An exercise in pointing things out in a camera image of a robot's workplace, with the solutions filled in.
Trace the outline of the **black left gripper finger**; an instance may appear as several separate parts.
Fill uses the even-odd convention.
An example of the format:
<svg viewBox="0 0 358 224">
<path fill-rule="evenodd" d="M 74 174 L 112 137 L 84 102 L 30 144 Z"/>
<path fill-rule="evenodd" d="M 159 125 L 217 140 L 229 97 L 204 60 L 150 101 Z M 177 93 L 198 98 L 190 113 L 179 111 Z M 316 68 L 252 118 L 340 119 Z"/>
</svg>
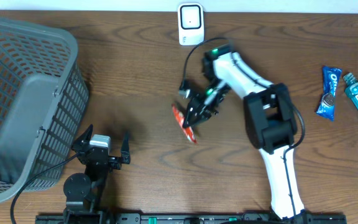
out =
<svg viewBox="0 0 358 224">
<path fill-rule="evenodd" d="M 93 125 L 89 125 L 86 131 L 73 141 L 71 149 L 73 151 L 83 151 L 84 148 L 90 143 L 93 132 Z"/>
<path fill-rule="evenodd" d="M 130 158 L 130 152 L 129 152 L 129 133 L 125 133 L 124 139 L 121 146 L 121 157 L 123 159 L 129 159 Z"/>
</svg>

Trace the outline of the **blue Oreo cookie pack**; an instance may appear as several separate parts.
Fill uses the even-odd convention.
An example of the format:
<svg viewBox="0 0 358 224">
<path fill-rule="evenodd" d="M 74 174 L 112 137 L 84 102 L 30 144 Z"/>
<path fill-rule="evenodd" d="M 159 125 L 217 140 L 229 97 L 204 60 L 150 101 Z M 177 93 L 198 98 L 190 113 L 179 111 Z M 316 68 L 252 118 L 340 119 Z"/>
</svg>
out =
<svg viewBox="0 0 358 224">
<path fill-rule="evenodd" d="M 336 90 L 341 77 L 340 68 L 323 66 L 323 94 L 316 114 L 334 121 Z"/>
</svg>

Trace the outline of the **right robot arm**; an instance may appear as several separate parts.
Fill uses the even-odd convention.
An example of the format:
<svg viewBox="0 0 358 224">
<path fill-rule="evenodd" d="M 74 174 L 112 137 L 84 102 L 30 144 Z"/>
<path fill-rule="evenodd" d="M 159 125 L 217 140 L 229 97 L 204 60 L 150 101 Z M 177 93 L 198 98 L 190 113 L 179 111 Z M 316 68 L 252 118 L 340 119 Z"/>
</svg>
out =
<svg viewBox="0 0 358 224">
<path fill-rule="evenodd" d="M 218 113 L 217 107 L 229 91 L 243 103 L 246 133 L 265 164 L 271 190 L 271 209 L 280 222 L 295 222 L 304 211 L 294 168 L 294 153 L 301 143 L 297 131 L 305 122 L 286 85 L 265 80 L 251 69 L 231 44 L 205 52 L 203 73 L 209 86 L 192 89 L 183 78 L 179 92 L 189 99 L 182 128 L 192 128 Z"/>
</svg>

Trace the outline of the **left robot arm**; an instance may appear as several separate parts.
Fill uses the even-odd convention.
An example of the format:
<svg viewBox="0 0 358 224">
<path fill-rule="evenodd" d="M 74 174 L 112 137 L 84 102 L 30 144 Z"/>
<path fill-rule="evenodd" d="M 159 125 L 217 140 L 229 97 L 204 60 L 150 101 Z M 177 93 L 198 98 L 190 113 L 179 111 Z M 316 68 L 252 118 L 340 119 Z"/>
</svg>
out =
<svg viewBox="0 0 358 224">
<path fill-rule="evenodd" d="M 108 175 L 131 163 L 129 135 L 124 135 L 121 155 L 111 156 L 111 138 L 92 134 L 93 125 L 73 141 L 71 149 L 85 166 L 83 173 L 75 173 L 63 185 L 66 208 L 64 223 L 114 223 L 114 216 L 99 204 Z"/>
</svg>

